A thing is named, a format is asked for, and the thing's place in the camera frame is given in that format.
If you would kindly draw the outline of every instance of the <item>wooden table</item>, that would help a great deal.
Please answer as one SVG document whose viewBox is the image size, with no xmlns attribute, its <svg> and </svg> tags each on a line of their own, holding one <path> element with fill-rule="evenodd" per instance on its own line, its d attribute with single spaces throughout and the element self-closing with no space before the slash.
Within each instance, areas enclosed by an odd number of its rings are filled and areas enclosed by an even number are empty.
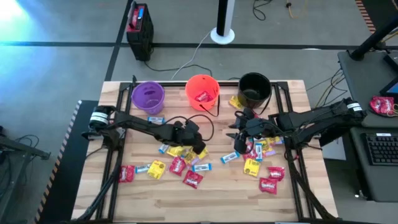
<svg viewBox="0 0 398 224">
<path fill-rule="evenodd" d="M 288 83 L 294 111 L 310 110 L 304 82 L 289 80 Z M 116 105 L 119 84 L 119 82 L 104 83 L 99 99 L 100 105 Z M 178 115 L 189 117 L 199 113 L 206 114 L 206 112 L 199 112 L 189 106 L 184 87 L 166 87 L 165 92 L 164 109 L 159 116 L 165 116 L 168 119 Z M 297 221 L 289 169 L 287 161 L 283 157 L 285 151 L 283 145 L 275 146 L 277 154 L 264 159 L 258 178 L 243 173 L 242 157 L 227 164 L 222 164 L 220 161 L 220 157 L 234 151 L 233 140 L 225 134 L 236 132 L 235 129 L 228 128 L 229 124 L 234 123 L 234 112 L 236 111 L 228 104 L 228 100 L 236 92 L 237 87 L 221 87 L 220 115 L 216 118 L 209 115 L 215 124 L 215 134 L 211 141 L 206 142 L 210 155 L 202 163 L 212 163 L 213 170 L 200 173 L 204 175 L 204 179 L 198 189 L 195 190 L 182 183 L 187 169 L 183 172 L 183 177 L 167 171 L 160 180 L 155 180 L 145 173 L 136 174 L 132 183 L 119 184 L 115 222 Z M 269 114 L 278 113 L 275 94 L 272 96 L 269 107 L 262 115 L 263 118 L 267 118 Z M 282 100 L 286 108 L 283 93 Z M 216 113 L 216 107 L 211 109 L 211 112 Z M 140 118 L 147 118 L 145 112 L 137 109 L 133 104 L 130 113 Z M 205 118 L 197 117 L 194 122 L 199 125 L 199 132 L 203 137 L 208 138 L 211 133 L 208 121 L 206 122 Z M 312 140 L 310 145 L 319 147 L 319 142 Z M 170 165 L 172 157 L 160 154 L 159 146 L 160 143 L 152 136 L 128 130 L 123 165 L 138 166 L 151 163 L 155 159 Z M 91 142 L 88 153 L 99 147 L 101 147 L 100 140 Z M 337 216 L 322 152 L 306 148 L 303 150 L 303 157 L 310 188 L 326 209 L 332 215 Z M 80 216 L 99 192 L 105 159 L 106 150 L 102 150 L 86 160 L 73 218 Z M 286 175 L 277 185 L 277 195 L 262 193 L 259 190 L 259 178 L 268 176 L 267 166 L 285 167 Z M 108 197 L 105 198 L 105 209 L 108 209 L 109 196 L 110 191 Z M 305 197 L 301 191 L 300 198 L 304 214 L 307 214 Z"/>
</svg>

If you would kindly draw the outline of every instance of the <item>white cable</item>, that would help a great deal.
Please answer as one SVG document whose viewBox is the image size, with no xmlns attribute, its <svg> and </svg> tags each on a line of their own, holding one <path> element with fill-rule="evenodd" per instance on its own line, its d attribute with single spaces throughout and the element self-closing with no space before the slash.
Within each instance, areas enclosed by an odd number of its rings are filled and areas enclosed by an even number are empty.
<svg viewBox="0 0 398 224">
<path fill-rule="evenodd" d="M 189 61 L 188 61 L 187 63 L 185 63 L 184 65 L 182 65 L 182 66 L 174 73 L 174 75 L 172 76 L 172 80 L 173 80 L 173 78 L 176 76 L 176 74 L 177 74 L 183 67 L 185 67 L 186 65 L 188 65 L 189 63 L 191 63 L 191 62 L 193 61 L 193 59 L 195 58 L 195 56 L 196 56 L 196 54 L 197 54 L 197 51 L 198 51 L 199 47 L 201 46 L 201 43 L 203 43 L 203 41 L 205 41 L 205 39 L 209 36 L 210 33 L 211 33 L 211 31 L 209 31 L 209 32 L 206 34 L 206 36 L 200 41 L 198 47 L 195 49 L 195 52 L 193 53 L 193 56 L 192 56 L 191 60 L 189 60 Z"/>
</svg>

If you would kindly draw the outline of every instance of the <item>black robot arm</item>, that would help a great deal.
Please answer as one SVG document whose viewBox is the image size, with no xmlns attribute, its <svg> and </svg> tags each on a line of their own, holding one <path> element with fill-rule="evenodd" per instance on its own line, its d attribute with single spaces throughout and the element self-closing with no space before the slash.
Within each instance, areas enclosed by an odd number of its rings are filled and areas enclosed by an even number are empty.
<svg viewBox="0 0 398 224">
<path fill-rule="evenodd" d="M 357 102 L 347 98 L 303 113 L 273 114 L 269 119 L 255 118 L 247 108 L 243 112 L 237 111 L 235 115 L 236 122 L 230 128 L 238 128 L 239 133 L 227 135 L 235 139 L 235 150 L 245 154 L 247 138 L 285 136 L 287 144 L 299 150 L 314 135 L 360 125 L 366 112 Z"/>
<path fill-rule="evenodd" d="M 118 128 L 133 129 L 155 137 L 156 140 L 170 146 L 192 146 L 193 151 L 200 154 L 206 144 L 198 132 L 199 127 L 191 120 L 186 120 L 185 127 L 180 121 L 174 124 L 155 124 L 150 121 L 116 111 L 113 106 L 97 106 L 91 115 L 90 131 L 83 133 L 87 139 L 103 136 L 109 148 L 117 146 L 121 133 Z"/>
</svg>

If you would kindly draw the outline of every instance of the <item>red candy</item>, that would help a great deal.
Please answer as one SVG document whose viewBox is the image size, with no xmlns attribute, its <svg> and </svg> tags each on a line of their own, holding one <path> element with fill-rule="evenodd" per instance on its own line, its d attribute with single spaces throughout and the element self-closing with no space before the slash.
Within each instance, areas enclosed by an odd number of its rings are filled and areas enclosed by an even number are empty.
<svg viewBox="0 0 398 224">
<path fill-rule="evenodd" d="M 246 152 L 248 152 L 250 150 L 251 151 L 249 153 L 247 153 L 247 154 L 243 154 L 243 159 L 244 160 L 246 160 L 246 159 L 256 159 L 256 157 L 257 157 L 256 150 L 252 149 L 253 142 L 248 142 L 248 143 L 246 143 L 246 145 L 247 145 Z"/>
<path fill-rule="evenodd" d="M 393 97 L 374 96 L 369 103 L 378 114 L 387 114 L 394 107 Z"/>
<path fill-rule="evenodd" d="M 121 166 L 119 174 L 119 183 L 132 182 L 134 179 L 134 166 Z"/>
<path fill-rule="evenodd" d="M 181 177 L 182 175 L 182 171 L 187 167 L 187 164 L 185 163 L 185 161 L 183 159 L 181 159 L 181 157 L 176 156 L 173 159 L 172 164 L 170 165 L 169 171 L 177 174 Z"/>
<path fill-rule="evenodd" d="M 209 102 L 213 100 L 213 97 L 211 97 L 207 91 L 203 91 L 197 97 L 195 97 L 195 100 L 199 102 Z"/>
<path fill-rule="evenodd" d="M 268 192 L 270 194 L 276 194 L 277 181 L 275 179 L 260 178 L 260 190 L 261 192 Z"/>
<path fill-rule="evenodd" d="M 197 189 L 198 185 L 202 179 L 203 179 L 202 175 L 200 175 L 192 170 L 188 170 L 188 172 L 185 175 L 185 178 L 182 182 L 184 184 L 187 184 L 187 185 L 193 187 L 194 189 Z"/>
<path fill-rule="evenodd" d="M 269 179 L 281 181 L 285 176 L 285 167 L 268 167 Z"/>
</svg>

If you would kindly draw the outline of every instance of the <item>keyboard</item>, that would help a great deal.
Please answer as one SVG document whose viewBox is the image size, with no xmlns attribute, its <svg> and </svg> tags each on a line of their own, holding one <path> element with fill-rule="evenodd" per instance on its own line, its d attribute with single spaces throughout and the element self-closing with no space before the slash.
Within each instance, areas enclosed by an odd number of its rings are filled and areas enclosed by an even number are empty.
<svg viewBox="0 0 398 224">
<path fill-rule="evenodd" d="M 398 136 L 361 135 L 374 166 L 398 166 Z"/>
</svg>

